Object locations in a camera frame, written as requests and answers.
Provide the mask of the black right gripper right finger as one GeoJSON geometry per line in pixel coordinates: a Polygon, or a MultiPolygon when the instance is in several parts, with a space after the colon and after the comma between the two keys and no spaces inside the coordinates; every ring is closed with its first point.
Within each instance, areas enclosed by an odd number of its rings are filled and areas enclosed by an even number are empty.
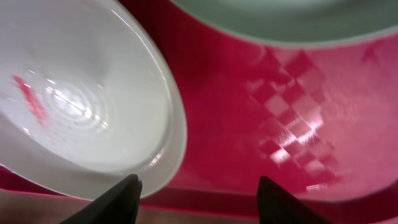
{"type": "Polygon", "coordinates": [[[257,210],[260,224],[330,224],[266,176],[259,179],[257,210]]]}

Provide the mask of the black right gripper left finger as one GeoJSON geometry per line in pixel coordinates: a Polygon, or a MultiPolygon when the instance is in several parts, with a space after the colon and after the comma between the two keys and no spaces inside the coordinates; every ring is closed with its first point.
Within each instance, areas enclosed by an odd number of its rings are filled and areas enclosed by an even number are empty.
{"type": "Polygon", "coordinates": [[[60,224],[135,224],[141,192],[138,176],[128,175],[60,224]]]}

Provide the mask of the white plate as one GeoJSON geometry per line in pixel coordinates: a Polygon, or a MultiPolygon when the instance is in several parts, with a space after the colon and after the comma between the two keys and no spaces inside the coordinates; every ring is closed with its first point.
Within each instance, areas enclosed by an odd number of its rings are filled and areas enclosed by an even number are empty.
{"type": "Polygon", "coordinates": [[[115,0],[1,1],[1,165],[94,200],[130,174],[147,197],[186,151],[162,54],[115,0]]]}

